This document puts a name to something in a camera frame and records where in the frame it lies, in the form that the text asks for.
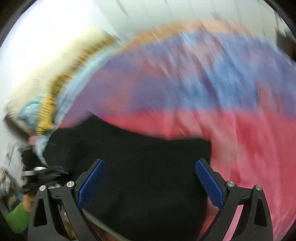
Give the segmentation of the green sleeve forearm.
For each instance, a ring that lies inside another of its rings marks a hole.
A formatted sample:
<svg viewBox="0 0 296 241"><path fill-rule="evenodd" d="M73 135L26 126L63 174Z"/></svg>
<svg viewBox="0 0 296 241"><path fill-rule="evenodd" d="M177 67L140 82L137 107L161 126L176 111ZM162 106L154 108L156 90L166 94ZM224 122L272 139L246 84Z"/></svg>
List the green sleeve forearm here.
<svg viewBox="0 0 296 241"><path fill-rule="evenodd" d="M24 210L22 202L11 212L4 214L4 219L11 230L16 233L24 232L30 222L31 213Z"/></svg>

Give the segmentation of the left hand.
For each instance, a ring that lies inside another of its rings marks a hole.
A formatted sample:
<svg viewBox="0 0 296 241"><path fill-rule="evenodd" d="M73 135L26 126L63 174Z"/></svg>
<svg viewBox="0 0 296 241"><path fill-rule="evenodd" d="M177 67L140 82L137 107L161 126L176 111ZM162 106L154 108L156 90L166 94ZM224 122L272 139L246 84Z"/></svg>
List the left hand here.
<svg viewBox="0 0 296 241"><path fill-rule="evenodd" d="M22 204L23 204L23 208L26 212L28 212L28 213L32 212L35 198L36 198L35 194L26 194L23 196Z"/></svg>

